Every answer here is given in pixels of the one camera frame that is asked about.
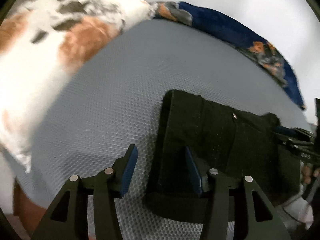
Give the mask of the person right hand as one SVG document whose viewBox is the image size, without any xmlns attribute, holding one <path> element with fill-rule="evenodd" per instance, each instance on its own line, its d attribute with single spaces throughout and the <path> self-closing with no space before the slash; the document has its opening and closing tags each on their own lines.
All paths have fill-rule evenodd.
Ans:
<svg viewBox="0 0 320 240">
<path fill-rule="evenodd" d="M 319 167 L 313 167 L 311 164 L 304 164 L 301 169 L 302 184 L 310 184 L 313 178 L 319 176 Z"/>
</svg>

